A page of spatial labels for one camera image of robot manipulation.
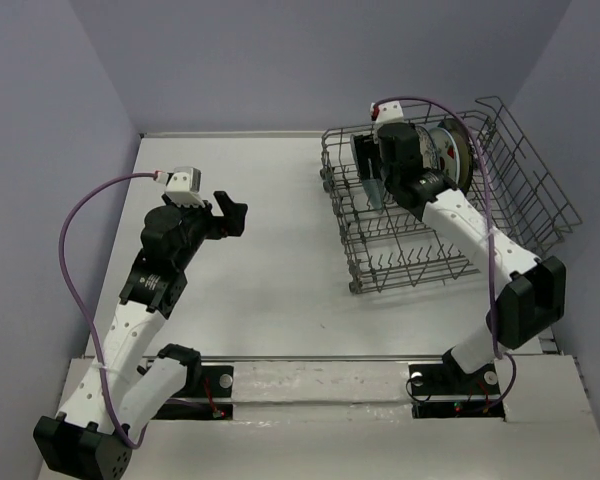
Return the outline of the plain teal plate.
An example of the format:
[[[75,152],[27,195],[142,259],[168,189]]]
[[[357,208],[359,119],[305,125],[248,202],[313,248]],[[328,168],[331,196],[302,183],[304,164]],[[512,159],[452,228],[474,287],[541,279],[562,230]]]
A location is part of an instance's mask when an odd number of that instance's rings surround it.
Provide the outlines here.
[[[362,186],[371,208],[381,211],[384,208],[385,188],[381,179],[369,178],[362,180]]]

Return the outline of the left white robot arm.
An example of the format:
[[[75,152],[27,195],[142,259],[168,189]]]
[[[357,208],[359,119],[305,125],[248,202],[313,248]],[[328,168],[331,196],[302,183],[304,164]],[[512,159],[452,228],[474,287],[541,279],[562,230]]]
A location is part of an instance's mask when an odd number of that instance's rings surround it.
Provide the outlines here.
[[[139,364],[187,285],[186,268],[206,240],[239,237],[248,207],[223,191],[211,204],[166,199],[149,211],[142,247],[119,295],[100,351],[53,417],[41,417],[33,438],[47,467],[76,479],[119,479],[159,409],[201,383],[201,355],[178,344],[163,347],[145,372]]]

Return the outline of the white strawberry pattern plate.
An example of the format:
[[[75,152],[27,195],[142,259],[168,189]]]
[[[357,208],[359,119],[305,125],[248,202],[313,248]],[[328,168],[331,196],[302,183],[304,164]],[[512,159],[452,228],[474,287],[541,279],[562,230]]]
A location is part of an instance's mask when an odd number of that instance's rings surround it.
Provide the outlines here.
[[[443,127],[428,130],[433,142],[432,168],[439,170],[454,182],[460,178],[460,159],[457,143],[451,132]]]

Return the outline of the dark striped rim plate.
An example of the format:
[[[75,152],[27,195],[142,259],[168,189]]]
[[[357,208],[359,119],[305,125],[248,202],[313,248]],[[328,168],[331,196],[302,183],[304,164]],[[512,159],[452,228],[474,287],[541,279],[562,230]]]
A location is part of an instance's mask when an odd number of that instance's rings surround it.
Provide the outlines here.
[[[473,181],[474,170],[469,136],[462,125],[454,118],[446,118],[438,126],[448,131],[454,138],[459,153],[458,181],[456,184],[464,194],[467,194]]]

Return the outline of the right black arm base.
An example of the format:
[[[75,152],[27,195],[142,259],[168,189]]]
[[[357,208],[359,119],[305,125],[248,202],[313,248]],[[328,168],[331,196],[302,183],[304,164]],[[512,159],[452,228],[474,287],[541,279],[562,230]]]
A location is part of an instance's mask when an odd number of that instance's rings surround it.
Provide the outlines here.
[[[498,376],[487,364],[467,380],[456,383],[444,374],[441,363],[409,366],[405,390],[412,401],[414,419],[505,418]]]

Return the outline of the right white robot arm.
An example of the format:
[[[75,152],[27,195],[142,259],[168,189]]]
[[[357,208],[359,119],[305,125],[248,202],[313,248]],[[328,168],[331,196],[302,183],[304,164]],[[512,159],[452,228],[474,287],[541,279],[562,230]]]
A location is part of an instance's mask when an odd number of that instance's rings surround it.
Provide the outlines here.
[[[487,276],[483,325],[442,357],[442,384],[462,392],[481,368],[563,317],[567,270],[557,257],[540,259],[510,239],[489,211],[476,210],[451,177],[426,164],[420,143],[415,126],[404,122],[350,138],[362,178],[382,182],[398,206],[451,240]]]

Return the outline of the blue floral pattern plate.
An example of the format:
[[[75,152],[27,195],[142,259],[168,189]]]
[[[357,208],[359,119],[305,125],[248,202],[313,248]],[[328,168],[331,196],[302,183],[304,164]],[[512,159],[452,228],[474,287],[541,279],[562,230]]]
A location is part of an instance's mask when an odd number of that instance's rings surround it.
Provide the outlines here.
[[[423,167],[432,170],[439,170],[439,156],[436,145],[429,133],[429,131],[419,125],[415,125],[414,129],[418,134],[420,152],[423,159]]]

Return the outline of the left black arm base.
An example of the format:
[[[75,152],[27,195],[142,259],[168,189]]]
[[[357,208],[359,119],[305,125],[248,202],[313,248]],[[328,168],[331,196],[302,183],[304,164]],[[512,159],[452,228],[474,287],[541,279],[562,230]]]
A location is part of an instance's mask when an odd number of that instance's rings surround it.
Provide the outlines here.
[[[154,420],[226,421],[233,419],[234,367],[228,364],[202,366],[197,386],[183,389],[169,399]]]

